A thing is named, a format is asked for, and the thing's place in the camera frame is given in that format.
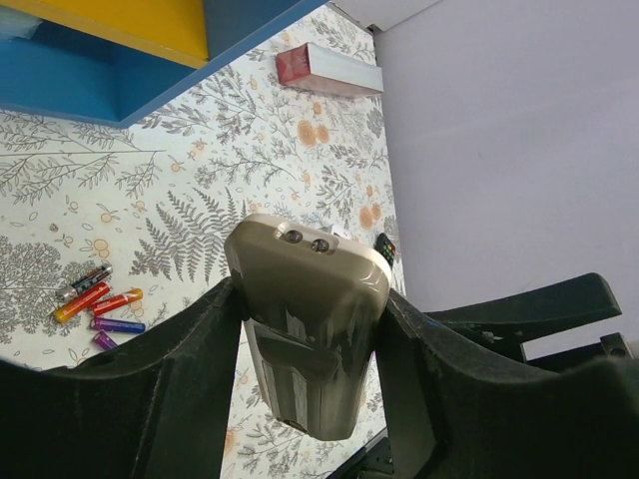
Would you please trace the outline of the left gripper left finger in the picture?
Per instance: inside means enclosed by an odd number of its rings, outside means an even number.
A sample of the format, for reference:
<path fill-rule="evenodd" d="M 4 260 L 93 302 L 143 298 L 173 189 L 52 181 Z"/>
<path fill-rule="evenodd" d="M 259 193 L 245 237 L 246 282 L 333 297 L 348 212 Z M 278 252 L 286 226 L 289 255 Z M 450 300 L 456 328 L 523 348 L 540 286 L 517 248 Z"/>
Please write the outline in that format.
<path fill-rule="evenodd" d="M 5 478 L 216 478 L 242 312 L 222 280 L 74 368 L 1 365 Z"/>

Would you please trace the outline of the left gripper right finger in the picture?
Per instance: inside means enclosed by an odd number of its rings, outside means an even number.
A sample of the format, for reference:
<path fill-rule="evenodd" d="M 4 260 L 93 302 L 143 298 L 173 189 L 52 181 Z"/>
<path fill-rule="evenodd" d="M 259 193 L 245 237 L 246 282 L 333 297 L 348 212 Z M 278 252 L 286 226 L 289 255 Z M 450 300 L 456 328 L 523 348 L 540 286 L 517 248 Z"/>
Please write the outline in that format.
<path fill-rule="evenodd" d="M 526 341 L 619 315 L 590 272 L 426 313 L 392 292 L 375 348 L 398 478 L 634 478 L 638 361 L 615 345 L 562 368 Z"/>

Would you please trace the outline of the black remote control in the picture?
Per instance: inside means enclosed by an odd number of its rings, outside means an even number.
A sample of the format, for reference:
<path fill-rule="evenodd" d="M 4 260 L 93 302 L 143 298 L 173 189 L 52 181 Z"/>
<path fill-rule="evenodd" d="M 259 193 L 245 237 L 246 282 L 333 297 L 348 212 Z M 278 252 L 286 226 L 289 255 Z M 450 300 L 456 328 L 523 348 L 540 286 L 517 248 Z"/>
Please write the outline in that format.
<path fill-rule="evenodd" d="M 385 233 L 380 233 L 376 237 L 374 249 L 383 256 L 390 267 L 393 267 L 396 247 Z"/>

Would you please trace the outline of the white grey remote control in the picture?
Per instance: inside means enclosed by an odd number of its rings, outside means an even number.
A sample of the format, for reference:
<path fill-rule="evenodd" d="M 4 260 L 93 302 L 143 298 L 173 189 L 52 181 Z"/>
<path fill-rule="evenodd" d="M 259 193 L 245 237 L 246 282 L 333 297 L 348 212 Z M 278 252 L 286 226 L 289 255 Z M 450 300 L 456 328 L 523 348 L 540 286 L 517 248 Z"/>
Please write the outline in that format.
<path fill-rule="evenodd" d="M 340 225 L 333 224 L 333 225 L 322 227 L 320 228 L 320 230 L 322 232 L 325 232 L 327 234 L 331 234 L 340 238 L 344 238 L 348 240 L 351 239 L 349 232 Z"/>

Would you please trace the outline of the purple blue battery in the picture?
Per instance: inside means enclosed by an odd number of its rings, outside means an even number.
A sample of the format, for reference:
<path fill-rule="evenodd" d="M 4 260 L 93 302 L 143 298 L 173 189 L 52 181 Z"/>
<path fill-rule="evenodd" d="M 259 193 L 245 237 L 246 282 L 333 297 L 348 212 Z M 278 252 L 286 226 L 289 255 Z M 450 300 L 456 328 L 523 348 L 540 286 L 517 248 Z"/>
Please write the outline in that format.
<path fill-rule="evenodd" d="M 146 325 L 144 323 L 135 321 L 95 317 L 90 321 L 90 328 L 93 330 L 105 332 L 141 334 L 146 330 Z"/>

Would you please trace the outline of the red orange battery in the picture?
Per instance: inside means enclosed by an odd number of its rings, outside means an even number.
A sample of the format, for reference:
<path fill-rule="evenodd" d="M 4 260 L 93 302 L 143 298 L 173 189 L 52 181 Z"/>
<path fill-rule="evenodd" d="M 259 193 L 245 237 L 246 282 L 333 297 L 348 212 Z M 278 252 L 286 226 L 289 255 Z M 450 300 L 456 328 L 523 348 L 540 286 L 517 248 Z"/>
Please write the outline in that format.
<path fill-rule="evenodd" d="M 104 299 L 95 302 L 90 306 L 90 310 L 93 316 L 101 316 L 110 311 L 124 307 L 132 302 L 142 299 L 144 296 L 143 291 L 139 288 L 133 288 L 129 291 L 112 296 L 108 299 Z"/>

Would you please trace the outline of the red yellow battery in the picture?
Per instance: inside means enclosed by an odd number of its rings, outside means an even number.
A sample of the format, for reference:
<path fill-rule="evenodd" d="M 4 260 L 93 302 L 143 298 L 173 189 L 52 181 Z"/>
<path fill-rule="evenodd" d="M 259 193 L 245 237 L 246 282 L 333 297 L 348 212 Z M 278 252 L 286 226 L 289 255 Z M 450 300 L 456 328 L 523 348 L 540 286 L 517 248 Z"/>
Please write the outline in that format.
<path fill-rule="evenodd" d="M 78 297 L 65 304 L 64 306 L 56 309 L 52 316 L 59 323 L 66 323 L 73 316 L 77 315 L 82 310 L 88 308 L 93 303 L 97 302 L 100 298 L 105 296 L 111 287 L 105 282 L 99 282 L 92 288 L 80 294 Z"/>

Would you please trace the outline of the floral table mat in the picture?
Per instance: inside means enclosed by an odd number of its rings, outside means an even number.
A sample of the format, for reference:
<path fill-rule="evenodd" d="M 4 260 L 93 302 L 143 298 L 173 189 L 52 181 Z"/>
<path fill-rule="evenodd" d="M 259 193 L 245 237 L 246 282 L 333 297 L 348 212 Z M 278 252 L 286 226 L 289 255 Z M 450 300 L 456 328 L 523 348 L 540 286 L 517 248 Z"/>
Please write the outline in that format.
<path fill-rule="evenodd" d="M 142 299 L 118 319 L 156 326 L 229 269 L 224 243 L 251 214 L 398 237 L 381 100 L 282 86 L 276 56 L 313 43 L 368 64 L 372 36 L 315 9 L 134 126 L 1 114 L 1 355 L 32 370 L 98 349 L 86 314 L 54 321 L 56 290 L 97 265 Z"/>

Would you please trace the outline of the blue shelf unit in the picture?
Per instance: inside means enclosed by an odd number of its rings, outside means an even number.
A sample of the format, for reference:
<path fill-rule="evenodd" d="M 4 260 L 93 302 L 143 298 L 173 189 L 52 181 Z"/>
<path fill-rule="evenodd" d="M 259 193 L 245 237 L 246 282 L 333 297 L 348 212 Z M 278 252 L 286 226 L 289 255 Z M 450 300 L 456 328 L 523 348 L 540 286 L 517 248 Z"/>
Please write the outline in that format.
<path fill-rule="evenodd" d="M 4 1 L 1 106 L 128 128 L 319 6 Z"/>

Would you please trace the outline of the silver red long box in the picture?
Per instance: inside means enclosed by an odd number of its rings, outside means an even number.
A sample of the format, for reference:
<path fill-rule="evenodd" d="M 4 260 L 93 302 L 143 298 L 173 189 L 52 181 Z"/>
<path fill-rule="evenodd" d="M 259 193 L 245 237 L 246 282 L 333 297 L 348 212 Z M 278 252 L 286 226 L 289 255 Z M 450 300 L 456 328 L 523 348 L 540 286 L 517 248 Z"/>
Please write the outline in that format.
<path fill-rule="evenodd" d="M 303 91 L 356 98 L 383 92 L 382 70 L 314 43 L 276 56 L 281 85 Z"/>

